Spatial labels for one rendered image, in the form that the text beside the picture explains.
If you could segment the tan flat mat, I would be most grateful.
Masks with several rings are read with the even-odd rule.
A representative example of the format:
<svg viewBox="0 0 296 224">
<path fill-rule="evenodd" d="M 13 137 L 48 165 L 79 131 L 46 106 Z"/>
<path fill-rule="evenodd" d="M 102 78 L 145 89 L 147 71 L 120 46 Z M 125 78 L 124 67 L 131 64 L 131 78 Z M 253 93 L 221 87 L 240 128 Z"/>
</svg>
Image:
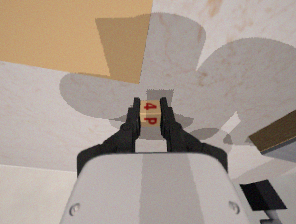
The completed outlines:
<svg viewBox="0 0 296 224">
<path fill-rule="evenodd" d="M 0 61 L 139 84 L 153 0 L 0 0 Z"/>
</svg>

